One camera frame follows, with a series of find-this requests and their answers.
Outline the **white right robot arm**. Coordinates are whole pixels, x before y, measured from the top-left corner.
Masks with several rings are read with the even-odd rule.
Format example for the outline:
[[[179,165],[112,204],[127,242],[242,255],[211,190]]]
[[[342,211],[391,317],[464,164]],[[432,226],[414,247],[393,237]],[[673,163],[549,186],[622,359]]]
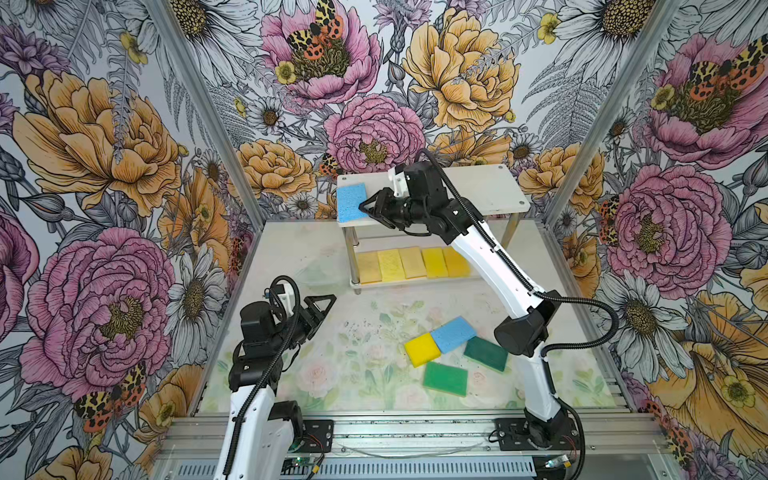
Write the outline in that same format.
[[[556,436],[571,431],[558,398],[543,349],[548,325],[560,306],[549,300],[520,270],[493,235],[480,211],[459,194],[446,173],[431,162],[398,166],[388,173],[391,185],[361,202],[358,209],[381,225],[403,233],[414,224],[469,262],[501,300],[507,317],[495,328],[496,342],[511,354],[523,380],[525,424],[518,434],[538,449],[549,449]]]

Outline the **tan beige sponge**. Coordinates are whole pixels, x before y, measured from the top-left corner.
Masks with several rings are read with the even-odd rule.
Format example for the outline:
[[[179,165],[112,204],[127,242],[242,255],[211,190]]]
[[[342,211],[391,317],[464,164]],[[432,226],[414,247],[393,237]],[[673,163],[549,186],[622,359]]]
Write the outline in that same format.
[[[382,273],[377,252],[362,252],[356,255],[361,284],[380,283]]]

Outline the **small blue sponge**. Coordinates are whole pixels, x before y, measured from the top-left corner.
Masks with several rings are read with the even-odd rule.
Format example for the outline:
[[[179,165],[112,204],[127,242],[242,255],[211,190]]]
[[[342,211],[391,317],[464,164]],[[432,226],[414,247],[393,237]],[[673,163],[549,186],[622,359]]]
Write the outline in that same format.
[[[337,220],[348,223],[366,219],[368,215],[360,210],[360,204],[368,199],[366,187],[362,183],[337,188]]]

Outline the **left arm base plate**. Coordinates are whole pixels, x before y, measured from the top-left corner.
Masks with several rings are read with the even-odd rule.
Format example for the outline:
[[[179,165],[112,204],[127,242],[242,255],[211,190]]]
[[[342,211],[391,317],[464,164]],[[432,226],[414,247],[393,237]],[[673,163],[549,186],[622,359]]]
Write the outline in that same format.
[[[296,453],[330,453],[332,450],[335,422],[330,419],[309,419],[303,424],[303,434],[293,447]]]

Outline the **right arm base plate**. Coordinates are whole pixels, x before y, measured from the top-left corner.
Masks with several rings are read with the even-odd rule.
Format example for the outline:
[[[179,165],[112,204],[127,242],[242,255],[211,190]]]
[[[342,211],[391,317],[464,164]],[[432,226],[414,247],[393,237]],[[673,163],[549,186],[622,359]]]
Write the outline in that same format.
[[[488,437],[501,451],[577,451],[582,435],[568,418],[548,422],[522,417],[497,418]]]

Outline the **pale yellow porous sponge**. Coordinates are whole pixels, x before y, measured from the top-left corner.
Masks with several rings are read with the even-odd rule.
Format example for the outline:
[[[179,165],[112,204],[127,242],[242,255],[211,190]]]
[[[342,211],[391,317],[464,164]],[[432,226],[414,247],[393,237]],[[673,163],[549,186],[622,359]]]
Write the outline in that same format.
[[[399,282],[406,279],[405,270],[398,249],[378,251],[377,257],[383,282]]]

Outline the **white two-tier shelf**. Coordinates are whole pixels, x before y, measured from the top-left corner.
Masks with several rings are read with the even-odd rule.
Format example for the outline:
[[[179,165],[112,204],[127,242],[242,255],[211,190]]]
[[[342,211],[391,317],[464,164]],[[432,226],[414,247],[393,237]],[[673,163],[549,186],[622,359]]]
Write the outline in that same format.
[[[536,303],[539,288],[506,252],[480,211],[462,197],[447,173],[429,162],[397,166],[390,184],[355,205],[361,216],[411,235],[422,225],[459,253],[496,294],[524,310]]]

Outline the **yellow sponge green underside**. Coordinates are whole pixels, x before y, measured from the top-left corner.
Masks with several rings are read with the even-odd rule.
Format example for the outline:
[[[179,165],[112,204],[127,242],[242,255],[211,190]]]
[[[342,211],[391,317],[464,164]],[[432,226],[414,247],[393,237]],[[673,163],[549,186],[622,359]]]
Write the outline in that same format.
[[[448,268],[442,248],[425,248],[421,250],[421,254],[428,279],[441,279],[449,277]]]

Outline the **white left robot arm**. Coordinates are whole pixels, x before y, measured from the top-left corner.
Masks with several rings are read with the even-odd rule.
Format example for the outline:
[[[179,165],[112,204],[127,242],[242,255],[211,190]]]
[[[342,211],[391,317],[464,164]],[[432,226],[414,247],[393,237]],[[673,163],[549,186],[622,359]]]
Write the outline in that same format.
[[[332,420],[305,420],[298,402],[276,399],[283,355],[297,351],[322,325],[336,296],[269,294],[240,311],[243,340],[233,351],[228,424],[215,479],[278,479],[286,459],[331,452]]]

